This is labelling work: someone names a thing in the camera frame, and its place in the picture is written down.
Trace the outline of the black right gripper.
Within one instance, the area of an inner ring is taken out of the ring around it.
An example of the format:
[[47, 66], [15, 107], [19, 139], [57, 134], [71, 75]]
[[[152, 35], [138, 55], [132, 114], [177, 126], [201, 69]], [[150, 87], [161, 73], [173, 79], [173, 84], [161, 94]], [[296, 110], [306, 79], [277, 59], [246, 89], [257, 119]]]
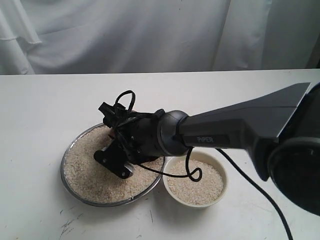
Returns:
[[161, 170], [146, 167], [162, 156], [156, 136], [157, 124], [165, 114], [161, 108], [154, 113], [126, 109], [122, 104], [109, 105], [103, 102], [98, 110], [104, 115], [103, 124], [111, 128], [111, 143], [95, 151], [93, 158], [120, 179], [133, 175], [137, 165], [153, 173], [164, 175]]

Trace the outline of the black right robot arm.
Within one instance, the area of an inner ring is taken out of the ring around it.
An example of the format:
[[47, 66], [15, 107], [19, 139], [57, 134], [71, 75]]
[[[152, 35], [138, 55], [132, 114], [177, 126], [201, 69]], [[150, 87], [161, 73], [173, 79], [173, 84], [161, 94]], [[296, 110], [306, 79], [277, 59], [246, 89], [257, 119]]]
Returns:
[[320, 213], [320, 87], [297, 83], [265, 96], [189, 116], [180, 110], [136, 112], [102, 103], [111, 143], [93, 157], [122, 179], [129, 165], [183, 156], [190, 148], [243, 149], [258, 176], [295, 205]]

